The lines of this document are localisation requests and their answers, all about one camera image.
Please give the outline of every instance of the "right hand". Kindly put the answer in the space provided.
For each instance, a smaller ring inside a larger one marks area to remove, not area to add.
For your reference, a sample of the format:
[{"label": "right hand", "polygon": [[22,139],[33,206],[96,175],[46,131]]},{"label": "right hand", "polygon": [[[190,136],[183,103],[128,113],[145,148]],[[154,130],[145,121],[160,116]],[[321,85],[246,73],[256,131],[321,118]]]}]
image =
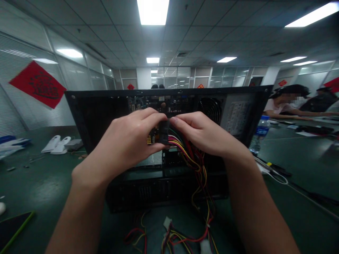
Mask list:
[{"label": "right hand", "polygon": [[313,118],[302,117],[302,116],[295,116],[293,119],[296,119],[296,120],[305,120],[305,121],[313,121]]},{"label": "right hand", "polygon": [[197,148],[206,153],[225,159],[253,157],[246,146],[202,112],[177,115],[170,121]]}]

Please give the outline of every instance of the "smartphone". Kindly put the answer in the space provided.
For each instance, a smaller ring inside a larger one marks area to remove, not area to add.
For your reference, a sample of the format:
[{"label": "smartphone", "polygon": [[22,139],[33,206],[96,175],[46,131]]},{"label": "smartphone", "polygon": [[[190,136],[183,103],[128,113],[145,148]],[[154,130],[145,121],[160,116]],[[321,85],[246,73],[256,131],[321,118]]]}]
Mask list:
[{"label": "smartphone", "polygon": [[0,254],[5,253],[33,215],[34,211],[27,212],[0,222]]}]

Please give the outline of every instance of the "pink shirt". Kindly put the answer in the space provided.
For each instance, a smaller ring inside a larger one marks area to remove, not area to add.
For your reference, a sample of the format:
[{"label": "pink shirt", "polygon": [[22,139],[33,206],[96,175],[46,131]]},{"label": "pink shirt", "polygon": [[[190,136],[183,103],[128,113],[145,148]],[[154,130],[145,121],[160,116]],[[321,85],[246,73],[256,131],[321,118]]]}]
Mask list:
[{"label": "pink shirt", "polygon": [[290,111],[295,109],[294,107],[292,107],[291,105],[289,105],[288,103],[282,103],[279,105],[279,107],[276,107],[274,105],[274,101],[273,99],[269,99],[267,101],[266,107],[264,109],[264,112],[267,110],[273,110],[275,114],[280,114],[281,112],[286,112],[286,111]]}]

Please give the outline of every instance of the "air vent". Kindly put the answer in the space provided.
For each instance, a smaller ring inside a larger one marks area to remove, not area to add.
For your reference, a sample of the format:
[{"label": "air vent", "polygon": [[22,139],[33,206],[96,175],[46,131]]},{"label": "air vent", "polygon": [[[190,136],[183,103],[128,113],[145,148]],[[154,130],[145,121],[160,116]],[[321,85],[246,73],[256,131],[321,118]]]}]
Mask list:
[{"label": "air vent", "polygon": [[99,56],[101,56],[104,59],[107,59],[106,57],[103,56],[103,54],[101,54],[99,51],[96,50],[96,48],[94,48],[91,44],[89,43],[85,43],[91,50],[93,50],[95,53],[97,53]]},{"label": "air vent", "polygon": [[186,57],[188,54],[188,52],[180,52],[178,55],[177,55],[177,58],[180,58],[180,57]]},{"label": "air vent", "polygon": [[278,55],[282,55],[282,54],[284,54],[285,52],[278,52],[278,53],[275,53],[275,54],[273,54],[273,55],[269,55],[269,56],[278,56]]}]

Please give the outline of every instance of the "hand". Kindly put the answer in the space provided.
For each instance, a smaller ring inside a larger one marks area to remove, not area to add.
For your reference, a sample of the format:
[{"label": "hand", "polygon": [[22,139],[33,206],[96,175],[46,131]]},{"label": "hand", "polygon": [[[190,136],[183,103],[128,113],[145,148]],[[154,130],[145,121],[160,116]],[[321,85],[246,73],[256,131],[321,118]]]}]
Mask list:
[{"label": "hand", "polygon": [[197,148],[206,153],[226,159],[253,157],[246,146],[202,112],[177,115],[170,121]]},{"label": "hand", "polygon": [[74,169],[73,180],[85,185],[108,185],[114,177],[161,151],[166,146],[147,145],[147,136],[166,120],[165,114],[153,108],[114,119],[93,152]]},{"label": "hand", "polygon": [[302,117],[302,116],[295,116],[293,119],[296,119],[296,120],[305,120],[305,121],[313,121],[313,118]]}]

